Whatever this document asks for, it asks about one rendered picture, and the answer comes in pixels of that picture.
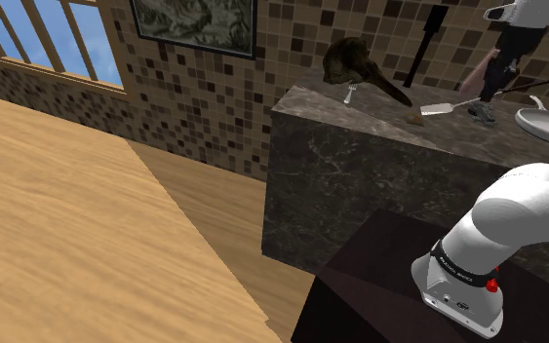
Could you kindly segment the black-handled silver spatula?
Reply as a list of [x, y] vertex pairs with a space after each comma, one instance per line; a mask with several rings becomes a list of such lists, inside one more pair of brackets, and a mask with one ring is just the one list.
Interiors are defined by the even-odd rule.
[[[520, 91], [520, 90], [527, 90], [531, 87], [537, 87], [537, 86], [547, 85], [547, 84], [549, 84], [549, 80], [534, 82], [534, 83], [531, 83], [531, 84], [525, 84], [525, 85], [522, 85], [522, 86], [517, 86], [517, 87], [510, 88], [510, 89], [501, 90], [501, 91], [498, 91], [497, 93], [495, 93], [494, 95], [502, 95], [502, 94], [512, 93], [512, 92], [516, 92], [516, 91]], [[423, 106], [420, 107], [420, 112], [423, 116], [451, 113], [451, 112], [453, 112], [453, 110], [456, 107], [462, 106], [462, 105], [465, 105], [465, 104], [469, 104], [469, 103], [472, 103], [472, 102], [477, 101], [477, 100], [479, 100], [478, 97], [470, 99], [470, 100], [462, 101], [462, 102], [457, 103], [457, 104], [438, 103], [438, 104], [423, 105]]]

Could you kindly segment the wooden-framed window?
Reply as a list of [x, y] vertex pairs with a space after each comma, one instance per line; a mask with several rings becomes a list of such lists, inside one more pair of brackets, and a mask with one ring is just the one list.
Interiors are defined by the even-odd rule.
[[0, 0], [0, 67], [126, 96], [130, 76], [109, 0]]

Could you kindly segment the pink elongated object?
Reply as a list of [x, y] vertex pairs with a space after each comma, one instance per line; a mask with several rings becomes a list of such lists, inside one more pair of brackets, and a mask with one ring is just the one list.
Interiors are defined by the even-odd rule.
[[461, 98], [468, 98], [471, 95], [478, 95], [484, 84], [484, 77], [487, 67], [492, 58], [495, 58], [499, 53], [499, 49], [491, 49], [473, 71], [465, 78], [460, 85], [458, 92]]

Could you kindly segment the light wooden table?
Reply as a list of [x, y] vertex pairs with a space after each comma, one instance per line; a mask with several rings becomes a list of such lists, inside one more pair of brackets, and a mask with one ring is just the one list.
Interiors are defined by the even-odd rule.
[[0, 99], [0, 343], [281, 343], [123, 138]]

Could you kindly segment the dark robot stand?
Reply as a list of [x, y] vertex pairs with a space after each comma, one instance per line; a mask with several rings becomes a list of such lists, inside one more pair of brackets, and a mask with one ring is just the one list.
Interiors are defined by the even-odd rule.
[[316, 275], [292, 343], [549, 343], [549, 284], [505, 261], [504, 318], [485, 339], [429, 308], [412, 262], [446, 229], [376, 210]]

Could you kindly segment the dark marble counter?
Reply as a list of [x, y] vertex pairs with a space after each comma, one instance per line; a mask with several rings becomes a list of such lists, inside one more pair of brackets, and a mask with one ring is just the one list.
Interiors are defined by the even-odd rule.
[[[406, 122], [418, 111], [369, 85], [344, 104], [346, 87], [323, 75], [309, 69], [273, 107], [261, 246], [315, 278], [376, 210], [440, 226], [445, 237], [505, 173], [549, 164], [549, 142], [515, 121], [530, 107], [503, 105], [491, 127], [460, 113], [427, 117], [421, 127]], [[549, 242], [506, 261], [549, 284]]]

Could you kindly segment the dark brown beaked mask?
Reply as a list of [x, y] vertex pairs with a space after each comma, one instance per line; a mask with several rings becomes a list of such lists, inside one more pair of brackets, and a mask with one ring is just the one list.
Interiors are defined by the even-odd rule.
[[369, 83], [393, 99], [412, 107], [412, 101], [384, 76], [377, 64], [370, 59], [367, 43], [360, 37], [345, 37], [329, 45], [322, 60], [327, 84], [358, 85]]

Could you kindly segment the small dark grey object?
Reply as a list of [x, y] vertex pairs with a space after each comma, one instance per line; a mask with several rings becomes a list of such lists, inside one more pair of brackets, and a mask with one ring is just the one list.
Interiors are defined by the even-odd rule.
[[495, 118], [492, 116], [492, 105], [488, 102], [475, 102], [469, 105], [468, 113], [476, 122], [492, 126], [495, 124]]

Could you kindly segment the framed wall picture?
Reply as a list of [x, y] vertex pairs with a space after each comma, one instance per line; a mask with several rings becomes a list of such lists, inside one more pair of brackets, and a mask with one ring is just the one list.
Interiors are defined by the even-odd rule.
[[129, 1], [143, 39], [255, 59], [257, 0]]

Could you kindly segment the black long-handled tool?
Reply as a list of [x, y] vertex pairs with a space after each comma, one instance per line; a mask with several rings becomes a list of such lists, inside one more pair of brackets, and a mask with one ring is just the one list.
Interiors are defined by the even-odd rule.
[[443, 5], [432, 6], [429, 16], [423, 26], [423, 31], [424, 31], [423, 38], [421, 40], [421, 43], [413, 59], [411, 69], [403, 83], [403, 86], [405, 88], [410, 88], [412, 86], [414, 76], [423, 60], [423, 57], [427, 51], [430, 41], [433, 38], [433, 36], [440, 30], [448, 10], [449, 10], [448, 6], [443, 6]]

